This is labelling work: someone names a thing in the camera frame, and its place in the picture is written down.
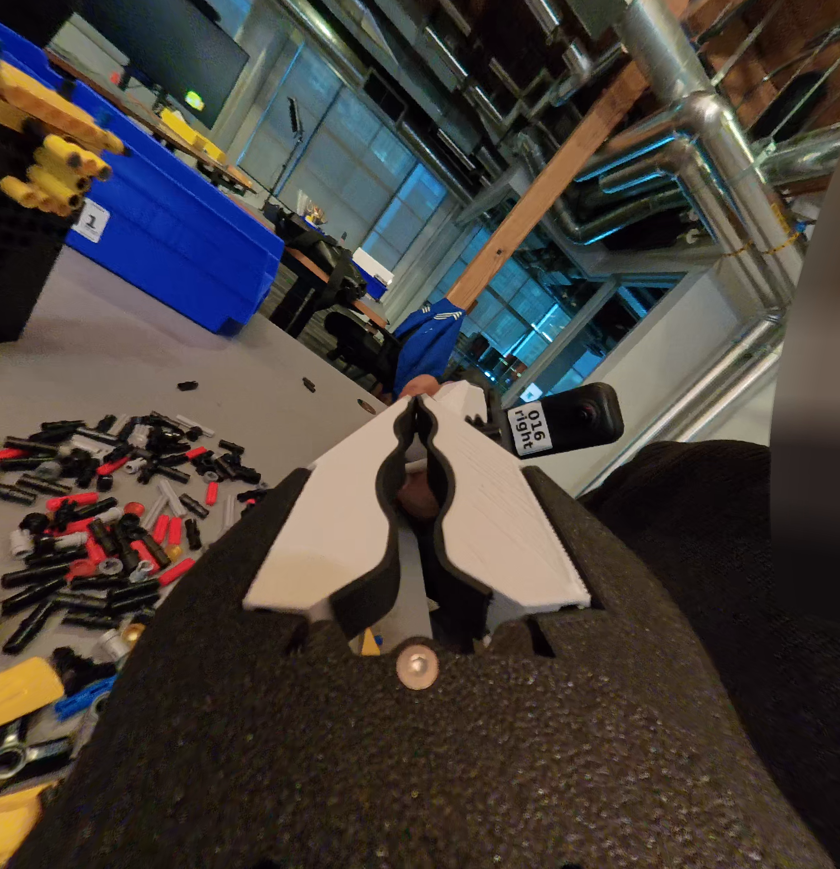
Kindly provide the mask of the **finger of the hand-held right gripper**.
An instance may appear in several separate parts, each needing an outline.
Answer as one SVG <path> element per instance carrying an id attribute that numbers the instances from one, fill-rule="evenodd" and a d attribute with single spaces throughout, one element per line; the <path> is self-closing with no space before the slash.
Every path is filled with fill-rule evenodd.
<path id="1" fill-rule="evenodd" d="M 484 388 L 470 382 L 448 382 L 429 398 L 429 413 L 439 432 L 475 430 L 482 435 L 494 435 L 494 422 L 489 398 Z"/>

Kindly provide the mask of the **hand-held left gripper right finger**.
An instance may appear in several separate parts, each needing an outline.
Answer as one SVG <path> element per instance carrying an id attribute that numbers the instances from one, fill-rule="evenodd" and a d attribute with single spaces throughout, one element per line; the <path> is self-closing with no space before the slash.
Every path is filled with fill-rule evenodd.
<path id="1" fill-rule="evenodd" d="M 521 462 L 428 396 L 418 399 L 427 478 L 441 511 L 433 549 L 443 574 L 433 598 L 471 640 L 526 617 L 583 611 L 592 595 Z"/>

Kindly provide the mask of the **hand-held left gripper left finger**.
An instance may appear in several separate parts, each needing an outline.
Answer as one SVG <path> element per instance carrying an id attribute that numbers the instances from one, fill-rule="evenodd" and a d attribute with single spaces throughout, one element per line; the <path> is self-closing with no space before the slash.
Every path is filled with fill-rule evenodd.
<path id="1" fill-rule="evenodd" d="M 414 435 L 408 397 L 313 464 L 244 609 L 333 621 L 347 640 L 388 614 L 401 585 L 396 496 Z"/>

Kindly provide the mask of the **blue striped jacket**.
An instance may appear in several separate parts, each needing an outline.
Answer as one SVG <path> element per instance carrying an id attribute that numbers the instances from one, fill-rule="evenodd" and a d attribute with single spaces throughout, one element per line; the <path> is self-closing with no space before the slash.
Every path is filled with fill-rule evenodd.
<path id="1" fill-rule="evenodd" d="M 400 344 L 392 396 L 398 397 L 409 382 L 420 376 L 439 380 L 455 350 L 466 311 L 447 298 L 425 303 L 395 330 Z"/>

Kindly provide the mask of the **black office chair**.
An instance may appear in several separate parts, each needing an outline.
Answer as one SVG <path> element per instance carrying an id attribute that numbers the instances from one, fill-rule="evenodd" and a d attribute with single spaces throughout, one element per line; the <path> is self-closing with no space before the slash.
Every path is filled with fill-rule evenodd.
<path id="1" fill-rule="evenodd" d="M 384 329 L 369 329 L 369 323 L 361 323 L 336 310 L 327 313 L 323 326 L 337 343 L 327 358 L 341 359 L 348 368 L 359 368 L 362 373 L 371 375 L 382 394 L 393 392 L 402 341 Z"/>

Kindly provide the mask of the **black bag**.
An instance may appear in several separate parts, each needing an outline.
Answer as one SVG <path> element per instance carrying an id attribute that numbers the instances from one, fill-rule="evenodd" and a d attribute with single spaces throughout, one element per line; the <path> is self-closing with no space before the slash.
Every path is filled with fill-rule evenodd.
<path id="1" fill-rule="evenodd" d="M 353 261 L 352 253 L 330 235 L 309 224 L 296 212 L 270 205 L 265 215 L 275 234 L 284 242 L 284 252 L 302 255 L 322 271 L 325 287 L 318 295 L 315 312 L 335 305 L 351 307 L 367 294 L 368 284 Z"/>

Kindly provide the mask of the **pile of black red pins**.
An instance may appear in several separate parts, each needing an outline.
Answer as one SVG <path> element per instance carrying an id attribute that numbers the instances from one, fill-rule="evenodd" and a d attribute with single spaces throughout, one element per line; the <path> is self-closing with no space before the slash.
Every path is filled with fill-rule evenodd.
<path id="1" fill-rule="evenodd" d="M 145 625 L 268 490 L 244 446 L 152 411 L 0 440 L 0 653 Z"/>

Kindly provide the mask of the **person's dark sweater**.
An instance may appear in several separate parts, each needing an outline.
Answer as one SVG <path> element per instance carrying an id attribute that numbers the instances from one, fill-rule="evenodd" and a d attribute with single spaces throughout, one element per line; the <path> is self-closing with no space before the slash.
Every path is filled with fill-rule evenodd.
<path id="1" fill-rule="evenodd" d="M 661 441 L 579 502 L 670 593 L 757 754 L 840 867 L 840 624 L 778 601 L 770 481 L 765 445 Z"/>

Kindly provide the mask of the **wooden beam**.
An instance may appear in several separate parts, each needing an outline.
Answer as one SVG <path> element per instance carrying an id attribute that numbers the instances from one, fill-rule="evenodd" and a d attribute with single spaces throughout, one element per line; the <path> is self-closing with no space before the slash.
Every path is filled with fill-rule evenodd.
<path id="1" fill-rule="evenodd" d="M 461 310 L 468 310 L 473 305 L 647 87 L 648 82 L 637 63 L 630 62 L 596 100 L 573 134 L 466 267 L 447 294 L 450 303 Z"/>

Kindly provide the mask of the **blue bin with white label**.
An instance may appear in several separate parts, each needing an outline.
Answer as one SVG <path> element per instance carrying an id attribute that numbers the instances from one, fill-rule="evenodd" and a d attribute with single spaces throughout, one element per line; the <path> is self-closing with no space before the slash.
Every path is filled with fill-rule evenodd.
<path id="1" fill-rule="evenodd" d="M 209 332 L 235 335 L 269 294 L 284 242 L 82 82 L 72 102 L 130 149 L 87 194 L 77 251 Z"/>

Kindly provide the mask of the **pile of mixed toy building pieces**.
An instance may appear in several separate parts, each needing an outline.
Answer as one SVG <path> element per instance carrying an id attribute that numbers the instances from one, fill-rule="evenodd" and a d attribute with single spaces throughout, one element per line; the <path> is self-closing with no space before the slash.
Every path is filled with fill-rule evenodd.
<path id="1" fill-rule="evenodd" d="M 54 801 L 102 718 L 117 675 L 71 695 L 32 658 L 0 673 L 0 867 Z"/>

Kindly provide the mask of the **black monitor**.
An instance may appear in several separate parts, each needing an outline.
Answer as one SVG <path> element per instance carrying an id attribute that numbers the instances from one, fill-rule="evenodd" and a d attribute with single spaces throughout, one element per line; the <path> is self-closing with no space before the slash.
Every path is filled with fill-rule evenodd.
<path id="1" fill-rule="evenodd" d="M 207 128 L 217 122 L 250 55 L 212 2 L 85 1 L 79 15 Z"/>

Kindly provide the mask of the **plain blue bin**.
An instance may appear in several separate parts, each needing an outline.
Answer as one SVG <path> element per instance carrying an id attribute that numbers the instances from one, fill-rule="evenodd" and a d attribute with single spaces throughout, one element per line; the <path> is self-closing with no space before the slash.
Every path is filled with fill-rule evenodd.
<path id="1" fill-rule="evenodd" d="M 12 29 L 0 23 L 2 59 L 24 69 L 31 76 L 52 79 L 56 70 L 50 65 L 45 50 L 31 43 Z"/>

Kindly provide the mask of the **silver ventilation duct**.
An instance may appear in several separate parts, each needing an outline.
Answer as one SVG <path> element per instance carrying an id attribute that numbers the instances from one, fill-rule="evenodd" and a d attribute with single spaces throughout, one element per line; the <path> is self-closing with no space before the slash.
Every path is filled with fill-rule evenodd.
<path id="1" fill-rule="evenodd" d="M 712 85 L 667 2 L 621 2 L 611 24 L 648 85 L 591 156 L 603 168 L 670 148 L 674 171 L 763 310 L 781 320 L 796 293 L 805 243 L 766 180 L 740 121 Z"/>

